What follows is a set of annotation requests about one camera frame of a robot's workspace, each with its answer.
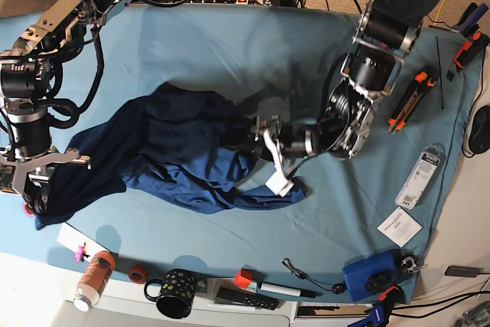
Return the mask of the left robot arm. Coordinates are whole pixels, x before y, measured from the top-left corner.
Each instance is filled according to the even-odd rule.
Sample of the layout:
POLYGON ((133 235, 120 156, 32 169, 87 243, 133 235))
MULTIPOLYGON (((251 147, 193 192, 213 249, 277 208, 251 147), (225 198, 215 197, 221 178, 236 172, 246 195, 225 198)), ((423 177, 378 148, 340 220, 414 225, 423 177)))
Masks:
POLYGON ((314 124, 256 118, 220 140, 235 152, 271 160, 308 160, 324 153, 351 159, 365 143, 377 108, 391 94, 400 70, 420 35, 423 18, 439 0, 370 0, 362 12, 352 45, 338 57, 328 76, 338 85, 324 87, 314 124))

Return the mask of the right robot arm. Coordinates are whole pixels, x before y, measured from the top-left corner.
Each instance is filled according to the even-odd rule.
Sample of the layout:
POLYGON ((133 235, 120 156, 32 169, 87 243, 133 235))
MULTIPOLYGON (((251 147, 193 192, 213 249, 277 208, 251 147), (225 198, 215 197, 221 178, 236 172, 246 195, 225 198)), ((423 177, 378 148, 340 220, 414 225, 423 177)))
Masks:
POLYGON ((90 166, 78 149, 60 153, 50 130, 69 129, 88 110, 104 71, 99 32, 132 0, 57 0, 1 53, 1 191, 20 195, 29 214, 47 210, 50 180, 59 164, 90 166), (90 41, 85 40, 87 32, 90 41), (59 98, 63 65, 93 44, 96 73, 81 105, 59 98))

